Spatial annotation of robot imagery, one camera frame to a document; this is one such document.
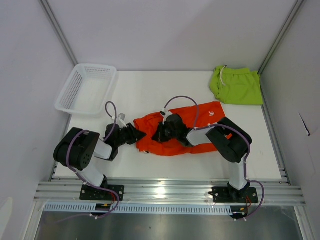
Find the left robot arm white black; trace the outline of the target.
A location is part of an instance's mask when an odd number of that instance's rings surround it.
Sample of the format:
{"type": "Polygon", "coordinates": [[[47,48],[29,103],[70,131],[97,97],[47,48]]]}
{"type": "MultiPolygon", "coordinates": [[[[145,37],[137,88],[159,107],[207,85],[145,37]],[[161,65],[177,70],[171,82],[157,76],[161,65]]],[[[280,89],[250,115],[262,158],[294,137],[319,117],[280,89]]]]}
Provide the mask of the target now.
{"type": "Polygon", "coordinates": [[[85,184],[92,186],[91,194],[97,200],[108,196],[109,188],[105,185],[107,177],[101,173],[92,158],[112,162],[123,145],[133,145],[147,134],[136,129],[131,123],[119,126],[109,124],[105,130],[105,138],[94,131],[73,127],[56,146],[53,159],[71,170],[85,184]]]}

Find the lime green shorts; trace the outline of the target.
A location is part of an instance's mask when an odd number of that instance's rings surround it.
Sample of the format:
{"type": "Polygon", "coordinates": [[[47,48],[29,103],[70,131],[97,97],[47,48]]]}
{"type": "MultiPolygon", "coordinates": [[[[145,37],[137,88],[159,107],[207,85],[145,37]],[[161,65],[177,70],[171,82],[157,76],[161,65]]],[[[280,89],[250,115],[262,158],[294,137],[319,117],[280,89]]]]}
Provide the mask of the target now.
{"type": "Polygon", "coordinates": [[[263,97],[260,75],[249,68],[232,69],[217,66],[209,88],[214,97],[224,104],[261,106],[263,97]]]}

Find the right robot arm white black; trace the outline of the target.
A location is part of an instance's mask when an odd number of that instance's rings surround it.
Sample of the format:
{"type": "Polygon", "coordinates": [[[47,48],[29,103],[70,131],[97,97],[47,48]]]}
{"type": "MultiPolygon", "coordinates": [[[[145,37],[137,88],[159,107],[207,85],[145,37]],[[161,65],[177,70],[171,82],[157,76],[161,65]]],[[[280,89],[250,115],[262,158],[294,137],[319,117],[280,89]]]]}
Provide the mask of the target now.
{"type": "Polygon", "coordinates": [[[177,113],[162,111],[163,120],[158,123],[152,139],[159,143],[177,140],[184,147],[212,144],[229,162],[230,177],[228,196],[234,202],[246,197],[250,186],[247,180],[247,158],[251,152],[252,138],[229,118],[204,127],[187,127],[177,113]]]}

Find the orange shorts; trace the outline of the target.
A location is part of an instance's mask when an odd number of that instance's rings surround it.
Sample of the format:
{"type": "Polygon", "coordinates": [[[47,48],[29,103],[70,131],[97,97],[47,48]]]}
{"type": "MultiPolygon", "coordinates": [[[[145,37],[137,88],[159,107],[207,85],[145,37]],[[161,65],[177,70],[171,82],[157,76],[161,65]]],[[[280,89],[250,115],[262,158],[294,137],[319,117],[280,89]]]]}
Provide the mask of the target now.
{"type": "MultiPolygon", "coordinates": [[[[202,128],[208,124],[217,123],[225,116],[225,112],[220,102],[212,101],[203,103],[199,105],[199,115],[195,126],[197,128],[202,128]]],[[[150,113],[133,121],[136,129],[146,133],[146,136],[136,143],[136,148],[140,152],[172,157],[184,154],[203,154],[217,151],[216,147],[211,143],[184,147],[176,139],[163,143],[153,141],[152,136],[156,133],[158,124],[161,121],[163,121],[163,117],[160,112],[150,113]]]]}

